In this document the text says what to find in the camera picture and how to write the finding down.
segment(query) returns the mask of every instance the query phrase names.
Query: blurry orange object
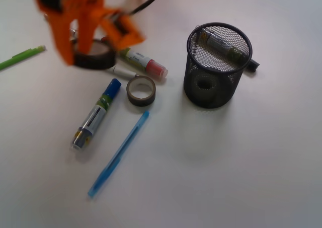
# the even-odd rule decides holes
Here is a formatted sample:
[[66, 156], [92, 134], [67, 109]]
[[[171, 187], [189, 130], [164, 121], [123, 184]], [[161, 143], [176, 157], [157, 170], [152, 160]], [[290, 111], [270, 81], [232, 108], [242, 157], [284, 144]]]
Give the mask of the blurry orange object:
[[61, 11], [48, 7], [44, 0], [36, 2], [39, 9], [48, 15], [56, 48], [69, 65], [74, 62], [69, 26], [75, 19], [78, 20], [78, 51], [84, 54], [89, 52], [94, 31], [99, 25], [117, 51], [144, 41], [129, 16], [121, 13], [120, 9], [104, 8], [104, 0], [59, 0], [57, 5]]

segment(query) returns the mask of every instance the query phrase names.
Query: blue pen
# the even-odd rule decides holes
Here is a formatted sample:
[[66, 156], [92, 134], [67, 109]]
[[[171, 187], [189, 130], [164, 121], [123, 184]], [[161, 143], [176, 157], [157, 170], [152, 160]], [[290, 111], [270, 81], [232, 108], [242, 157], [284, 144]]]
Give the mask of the blue pen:
[[139, 121], [137, 122], [137, 124], [131, 130], [130, 134], [128, 134], [128, 136], [126, 137], [126, 139], [124, 140], [124, 142], [122, 143], [122, 145], [119, 147], [119, 149], [116, 151], [116, 153], [114, 154], [114, 156], [112, 157], [112, 159], [110, 160], [110, 162], [103, 169], [103, 171], [101, 172], [101, 174], [98, 176], [98, 178], [96, 179], [95, 183], [93, 184], [93, 186], [88, 191], [88, 195], [90, 197], [93, 197], [97, 193], [97, 191], [100, 189], [100, 187], [102, 186], [102, 184], [104, 184], [104, 182], [109, 178], [109, 176], [111, 175], [111, 173], [113, 172], [113, 170], [119, 164], [119, 162], [122, 159], [122, 156], [123, 156], [124, 152], [128, 148], [129, 144], [132, 142], [132, 140], [134, 139], [134, 137], [136, 136], [136, 134], [138, 133], [138, 131], [141, 128], [141, 126], [145, 123], [145, 121], [149, 117], [149, 114], [150, 113], [148, 111], [145, 111], [143, 113], [143, 115], [141, 116], [141, 118], [139, 119]]

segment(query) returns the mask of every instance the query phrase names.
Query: green pen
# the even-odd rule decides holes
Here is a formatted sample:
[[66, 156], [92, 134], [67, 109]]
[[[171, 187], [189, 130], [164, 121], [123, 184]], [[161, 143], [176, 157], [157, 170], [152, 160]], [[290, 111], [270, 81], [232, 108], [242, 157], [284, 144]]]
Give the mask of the green pen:
[[28, 49], [22, 53], [19, 53], [15, 56], [13, 56], [11, 59], [8, 59], [5, 62], [0, 63], [0, 70], [3, 70], [11, 65], [14, 65], [18, 62], [21, 62], [27, 58], [30, 58], [38, 53], [41, 53], [43, 51], [46, 50], [46, 47], [44, 45], [38, 46], [37, 48], [33, 48], [33, 49]]

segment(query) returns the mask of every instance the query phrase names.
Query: black tape roll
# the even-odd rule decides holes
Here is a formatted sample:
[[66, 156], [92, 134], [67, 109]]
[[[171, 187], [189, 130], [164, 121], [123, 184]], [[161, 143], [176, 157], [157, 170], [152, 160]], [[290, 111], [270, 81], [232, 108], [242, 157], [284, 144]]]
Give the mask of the black tape roll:
[[113, 67], [116, 63], [116, 52], [100, 40], [93, 40], [89, 54], [77, 51], [77, 39], [71, 42], [74, 50], [74, 65], [78, 67], [103, 70]]
[[[146, 98], [137, 98], [132, 95], [132, 88], [137, 85], [147, 85], [151, 88], [152, 94]], [[155, 100], [155, 83], [149, 77], [138, 76], [130, 80], [126, 86], [127, 97], [134, 106], [148, 106]]]

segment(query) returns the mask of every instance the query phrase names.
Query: label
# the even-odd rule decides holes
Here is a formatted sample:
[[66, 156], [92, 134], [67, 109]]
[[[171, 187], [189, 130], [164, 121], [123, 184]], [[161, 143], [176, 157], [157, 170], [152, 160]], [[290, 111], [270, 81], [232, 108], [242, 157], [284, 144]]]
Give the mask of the label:
[[82, 124], [82, 128], [90, 131], [92, 135], [94, 135], [103, 120], [105, 113], [106, 110], [102, 106], [96, 105]]
[[112, 103], [112, 99], [109, 96], [101, 95], [96, 105], [103, 107], [107, 111], [111, 103]]
[[151, 60], [148, 57], [145, 57], [143, 54], [135, 52], [133, 50], [128, 50], [126, 53], [126, 58], [130, 63], [140, 68], [141, 71], [146, 71], [145, 68], [149, 61]]

